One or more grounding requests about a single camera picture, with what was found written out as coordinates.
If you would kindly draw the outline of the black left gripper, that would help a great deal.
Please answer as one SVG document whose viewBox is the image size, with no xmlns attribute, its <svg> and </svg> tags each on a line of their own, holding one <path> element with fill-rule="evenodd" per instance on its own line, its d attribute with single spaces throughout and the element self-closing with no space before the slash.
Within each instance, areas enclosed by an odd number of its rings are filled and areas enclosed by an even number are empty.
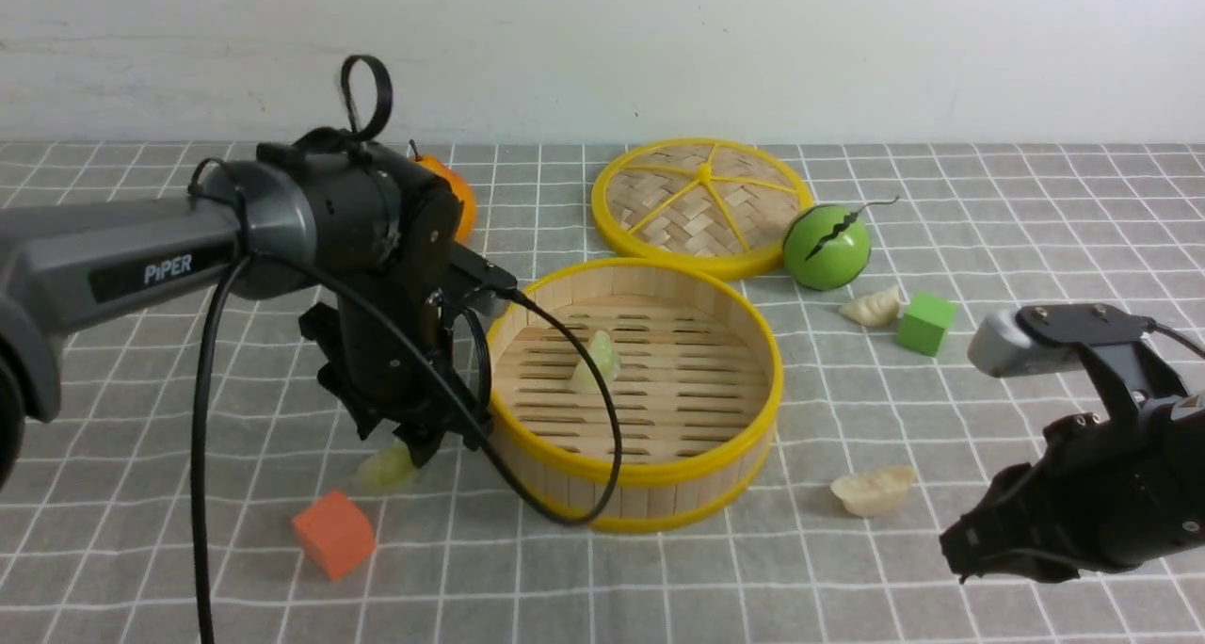
<svg viewBox="0 0 1205 644">
<path fill-rule="evenodd" d="M 488 396 L 470 388 L 453 365 L 455 315 L 443 314 L 417 281 L 386 273 L 349 276 L 343 287 L 374 305 L 423 353 L 410 353 L 377 318 L 343 297 L 301 315 L 298 330 L 327 357 L 318 382 L 343 403 L 359 438 L 393 425 L 410 464 L 422 469 L 448 434 L 465 438 L 469 447 L 490 437 Z"/>
</svg>

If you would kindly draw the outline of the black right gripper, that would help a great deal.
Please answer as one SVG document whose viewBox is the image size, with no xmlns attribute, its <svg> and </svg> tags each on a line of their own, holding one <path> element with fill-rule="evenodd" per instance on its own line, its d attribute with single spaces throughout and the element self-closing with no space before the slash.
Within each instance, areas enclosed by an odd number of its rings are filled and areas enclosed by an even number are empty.
<svg viewBox="0 0 1205 644">
<path fill-rule="evenodd" d="M 1005 468 L 940 535 L 960 579 L 1056 584 L 1203 546 L 1203 400 L 1144 343 L 1080 349 L 1103 415 L 1046 426 L 1041 459 Z"/>
</svg>

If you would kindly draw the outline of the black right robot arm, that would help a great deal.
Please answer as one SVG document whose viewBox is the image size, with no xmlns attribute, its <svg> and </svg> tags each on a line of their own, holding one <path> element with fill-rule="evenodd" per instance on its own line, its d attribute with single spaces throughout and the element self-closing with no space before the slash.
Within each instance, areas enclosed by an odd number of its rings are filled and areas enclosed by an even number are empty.
<svg viewBox="0 0 1205 644">
<path fill-rule="evenodd" d="M 1203 546 L 1203 409 L 1144 343 L 1072 349 L 1103 403 L 1046 426 L 1036 462 L 1010 466 L 940 535 L 960 579 L 1056 584 L 1130 572 Z"/>
</svg>

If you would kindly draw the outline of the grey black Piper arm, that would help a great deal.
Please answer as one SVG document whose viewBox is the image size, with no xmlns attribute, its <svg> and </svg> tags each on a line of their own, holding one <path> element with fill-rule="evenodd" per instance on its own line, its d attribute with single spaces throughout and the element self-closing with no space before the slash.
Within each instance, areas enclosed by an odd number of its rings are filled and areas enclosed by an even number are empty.
<svg viewBox="0 0 1205 644">
<path fill-rule="evenodd" d="M 435 375 L 453 377 L 453 317 L 511 275 L 458 241 L 463 201 L 408 156 L 324 125 L 290 145 L 195 175 L 186 197 L 2 211 L 2 476 L 27 420 L 61 409 L 61 352 L 87 330 L 206 289 L 247 254 L 233 293 L 268 300 L 343 287 L 298 320 L 327 364 L 317 374 L 366 438 L 384 421 L 418 464 L 468 425 Z"/>
</svg>

